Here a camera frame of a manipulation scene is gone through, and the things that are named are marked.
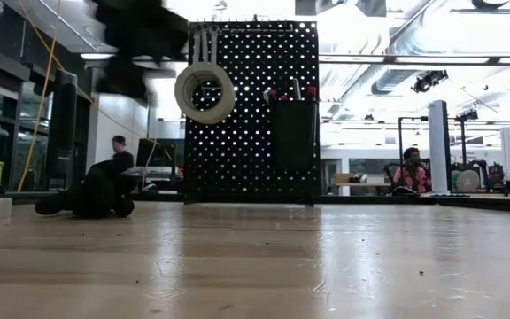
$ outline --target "roll of tape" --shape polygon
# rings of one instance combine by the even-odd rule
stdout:
[[[214,107],[200,111],[194,106],[192,95],[202,82],[216,81],[220,84],[220,101]],[[176,78],[174,97],[181,111],[194,121],[203,124],[219,123],[233,111],[236,105],[236,91],[226,71],[221,66],[208,62],[194,63]]]

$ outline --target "black pegboard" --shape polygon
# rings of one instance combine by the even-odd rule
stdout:
[[[184,192],[195,198],[309,198],[320,194],[320,131],[315,123],[313,168],[284,171],[274,167],[273,108],[263,99],[272,88],[292,97],[292,79],[319,88],[318,33],[315,22],[211,22],[217,25],[218,64],[236,87],[234,111],[221,123],[205,125],[188,118],[185,137]],[[200,24],[191,24],[196,30]],[[189,63],[194,52],[189,45]],[[199,109],[218,101],[217,83],[194,93]]]

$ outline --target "black container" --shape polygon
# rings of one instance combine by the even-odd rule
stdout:
[[[273,105],[274,165],[277,170],[308,171],[314,166],[318,103],[277,101]]]

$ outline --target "white wall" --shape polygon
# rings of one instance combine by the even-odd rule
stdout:
[[[94,99],[100,111],[90,109],[86,168],[112,157],[112,137],[116,135],[126,138],[129,151],[136,156],[139,139],[147,136],[147,108],[118,95],[100,94]]]
[[[166,67],[178,75],[188,66],[187,63],[171,62]],[[174,77],[150,78],[149,87],[155,94],[155,101],[149,111],[149,137],[151,138],[184,138],[184,130],[180,129],[182,111],[174,97]]]

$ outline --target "person in pink shirt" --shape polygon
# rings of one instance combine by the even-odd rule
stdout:
[[[402,175],[405,177],[404,186],[419,193],[427,192],[432,188],[430,179],[426,174],[426,170],[422,167],[421,151],[415,147],[406,149],[403,154],[405,165],[402,170]],[[401,185],[401,169],[398,168],[393,176],[393,182],[396,185]]]

